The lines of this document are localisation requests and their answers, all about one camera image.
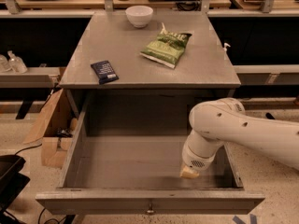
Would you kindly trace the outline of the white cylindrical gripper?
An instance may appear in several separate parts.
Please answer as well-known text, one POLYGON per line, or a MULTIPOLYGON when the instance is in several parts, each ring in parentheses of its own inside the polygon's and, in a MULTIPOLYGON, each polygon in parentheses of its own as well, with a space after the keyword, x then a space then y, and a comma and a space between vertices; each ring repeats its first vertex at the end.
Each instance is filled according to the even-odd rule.
POLYGON ((182 162, 179 176, 195 179, 205 171, 216 157, 216 153, 224 144, 223 141, 206 138, 191 131, 182 149, 182 162))

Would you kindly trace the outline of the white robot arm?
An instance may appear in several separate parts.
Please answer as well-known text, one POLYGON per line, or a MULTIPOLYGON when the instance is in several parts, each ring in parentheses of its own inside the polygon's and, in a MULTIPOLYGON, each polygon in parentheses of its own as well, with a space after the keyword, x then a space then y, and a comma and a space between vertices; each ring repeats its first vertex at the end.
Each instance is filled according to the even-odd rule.
POLYGON ((226 142, 259 151, 299 169, 299 123, 248 116, 234 98, 194 106, 189 115, 191 132, 182 149, 180 176, 196 178, 205 171, 226 142))

